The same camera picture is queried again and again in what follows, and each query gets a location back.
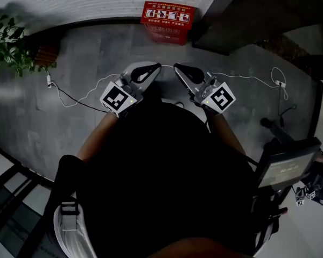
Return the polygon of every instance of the forearm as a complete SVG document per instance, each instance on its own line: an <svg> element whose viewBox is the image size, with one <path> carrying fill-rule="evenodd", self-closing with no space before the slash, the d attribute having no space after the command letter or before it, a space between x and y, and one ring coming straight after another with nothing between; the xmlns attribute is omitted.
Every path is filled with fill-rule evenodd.
<svg viewBox="0 0 323 258"><path fill-rule="evenodd" d="M214 116L205 110L208 126L212 134L219 137L225 144L231 146L237 151L245 155L245 151L238 141L236 135L233 133L231 127L228 125L225 117L222 114Z"/></svg>
<svg viewBox="0 0 323 258"><path fill-rule="evenodd" d="M117 122L118 118L115 115L107 113L80 148L77 157L87 163L101 149L105 138Z"/></svg>

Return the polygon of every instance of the red box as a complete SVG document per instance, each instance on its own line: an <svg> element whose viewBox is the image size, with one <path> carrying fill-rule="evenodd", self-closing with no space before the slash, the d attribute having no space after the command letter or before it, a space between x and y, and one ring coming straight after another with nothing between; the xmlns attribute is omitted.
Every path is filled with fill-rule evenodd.
<svg viewBox="0 0 323 258"><path fill-rule="evenodd" d="M192 6L146 1L141 23L154 41L184 45L194 14Z"/></svg>

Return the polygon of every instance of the display screen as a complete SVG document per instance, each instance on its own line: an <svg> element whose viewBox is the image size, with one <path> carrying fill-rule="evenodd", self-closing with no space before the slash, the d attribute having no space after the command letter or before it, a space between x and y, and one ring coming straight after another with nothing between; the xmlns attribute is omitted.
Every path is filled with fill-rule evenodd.
<svg viewBox="0 0 323 258"><path fill-rule="evenodd" d="M296 157L294 159L270 164L262 179L262 182L259 185L259 188L287 182L294 178L300 177L308 166L313 154L314 153L311 153L301 157Z"/></svg>

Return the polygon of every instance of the white cable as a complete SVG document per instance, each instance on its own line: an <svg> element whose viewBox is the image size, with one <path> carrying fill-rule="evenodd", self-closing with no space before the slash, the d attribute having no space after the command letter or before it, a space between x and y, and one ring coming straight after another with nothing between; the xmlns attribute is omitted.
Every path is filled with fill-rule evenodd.
<svg viewBox="0 0 323 258"><path fill-rule="evenodd" d="M64 102L62 101L62 99L61 99L61 97L60 97L59 87L56 85L56 83L55 83L55 82L51 81L51 83L55 85L55 87L56 87L56 89L57 89L57 91L58 91L59 99L60 99L61 103L63 104L63 106L64 106L64 107L66 107L66 108L69 108L69 107L72 107L72 106L76 106L76 105L79 103L79 101L82 101L83 99L87 98L87 97L88 97L88 95L89 95L92 91L94 91L94 90L96 90L96 89L97 89L99 82L101 82L102 80L105 80L105 79L107 79L108 77L113 76L113 75L119 76L119 75L117 75L117 74L112 74L112 75L108 75L108 76L107 76L107 77L105 77L105 78L101 78L100 80L98 80L97 85L96 85L96 88L94 88L94 89L92 89L90 92L88 92L88 93L87 93L87 95L86 95L86 97L82 97L82 98L80 98L80 99L79 99L75 104L68 105L68 106L64 104Z"/></svg>
<svg viewBox="0 0 323 258"><path fill-rule="evenodd" d="M276 84L275 80L273 79L273 71L274 71L274 69L278 69L281 72L281 74L282 74L282 76L284 77L284 80L285 80L285 88L286 88L286 77L285 77L284 73L277 67L274 67L272 69L271 73L270 73L270 77L271 77L272 82L274 82ZM228 77L254 78L254 79L262 82L263 84L267 85L269 88L279 88L280 87L280 86L271 86L271 85L265 83L264 81L260 80L259 78L254 77L254 76L227 75L227 74L224 74L224 73L212 73L212 74L219 74L219 75L224 75L224 76L228 76ZM289 96L288 96L285 88L282 87L282 89L284 90L284 99L288 100Z"/></svg>

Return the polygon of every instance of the cable connector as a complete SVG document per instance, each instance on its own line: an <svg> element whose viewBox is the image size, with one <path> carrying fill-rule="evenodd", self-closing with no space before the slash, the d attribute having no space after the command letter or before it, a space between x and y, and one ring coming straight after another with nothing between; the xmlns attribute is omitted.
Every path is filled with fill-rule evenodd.
<svg viewBox="0 0 323 258"><path fill-rule="evenodd" d="M284 88L286 87L286 84L284 82L281 82L281 81L278 81L278 80L275 80L274 83L278 86L281 86L281 88Z"/></svg>
<svg viewBox="0 0 323 258"><path fill-rule="evenodd" d="M47 84L48 84L48 88L50 89L52 87L52 79L50 75L47 75Z"/></svg>

